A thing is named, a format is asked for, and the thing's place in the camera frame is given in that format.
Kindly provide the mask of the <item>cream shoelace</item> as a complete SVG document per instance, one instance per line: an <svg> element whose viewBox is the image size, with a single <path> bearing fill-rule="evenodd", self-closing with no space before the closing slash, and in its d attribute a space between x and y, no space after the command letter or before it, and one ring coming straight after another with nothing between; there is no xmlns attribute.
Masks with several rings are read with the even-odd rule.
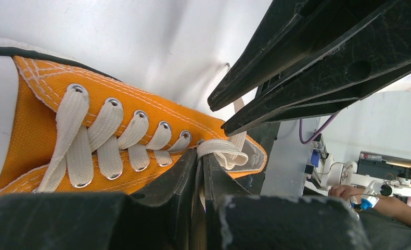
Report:
<svg viewBox="0 0 411 250"><path fill-rule="evenodd" d="M56 113L57 141L37 192L51 192L32 249L188 249L204 215L202 160L240 177L266 155L221 121L75 66L32 61L26 81Z"/></svg>

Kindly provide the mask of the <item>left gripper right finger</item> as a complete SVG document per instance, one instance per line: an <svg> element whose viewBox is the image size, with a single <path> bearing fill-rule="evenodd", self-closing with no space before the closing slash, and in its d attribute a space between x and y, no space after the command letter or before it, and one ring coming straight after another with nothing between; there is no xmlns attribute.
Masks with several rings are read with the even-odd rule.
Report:
<svg viewBox="0 0 411 250"><path fill-rule="evenodd" d="M212 154L202 168L208 249L371 249L339 198L252 195Z"/></svg>

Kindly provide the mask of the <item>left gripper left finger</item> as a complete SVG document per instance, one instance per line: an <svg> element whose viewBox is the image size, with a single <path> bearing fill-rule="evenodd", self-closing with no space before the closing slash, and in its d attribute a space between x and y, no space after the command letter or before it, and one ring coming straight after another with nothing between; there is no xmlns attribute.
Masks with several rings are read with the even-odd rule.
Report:
<svg viewBox="0 0 411 250"><path fill-rule="evenodd" d="M139 191L0 197L0 249L188 249L197 153Z"/></svg>

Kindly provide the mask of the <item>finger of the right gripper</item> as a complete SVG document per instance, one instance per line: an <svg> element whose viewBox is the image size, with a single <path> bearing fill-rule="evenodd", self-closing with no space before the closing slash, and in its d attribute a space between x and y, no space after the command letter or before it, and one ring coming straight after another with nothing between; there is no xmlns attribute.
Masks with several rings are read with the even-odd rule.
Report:
<svg viewBox="0 0 411 250"><path fill-rule="evenodd" d="M265 123L332 115L411 73L411 3L396 3L319 60L263 83L222 126L228 136Z"/></svg>
<svg viewBox="0 0 411 250"><path fill-rule="evenodd" d="M272 1L236 63L209 95L212 111L292 67L304 69L366 26L396 1Z"/></svg>

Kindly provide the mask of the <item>person forearm in background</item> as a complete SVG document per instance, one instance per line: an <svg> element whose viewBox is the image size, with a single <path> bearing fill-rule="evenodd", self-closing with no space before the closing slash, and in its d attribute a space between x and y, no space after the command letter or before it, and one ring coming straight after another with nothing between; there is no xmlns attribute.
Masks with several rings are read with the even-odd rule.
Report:
<svg viewBox="0 0 411 250"><path fill-rule="evenodd" d="M330 188L328 195L348 201L352 196L361 196L363 192L363 188L350 185L336 185ZM379 201L374 206L374 210L411 227L411 207L397 198L380 196Z"/></svg>

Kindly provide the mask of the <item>orange canvas sneaker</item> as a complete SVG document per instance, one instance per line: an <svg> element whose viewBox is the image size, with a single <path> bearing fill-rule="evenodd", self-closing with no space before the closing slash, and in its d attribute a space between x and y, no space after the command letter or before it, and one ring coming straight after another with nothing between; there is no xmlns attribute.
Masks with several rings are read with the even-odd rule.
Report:
<svg viewBox="0 0 411 250"><path fill-rule="evenodd" d="M191 148L232 178L249 157L245 132L67 57L0 38L0 197L12 193L133 194Z"/></svg>

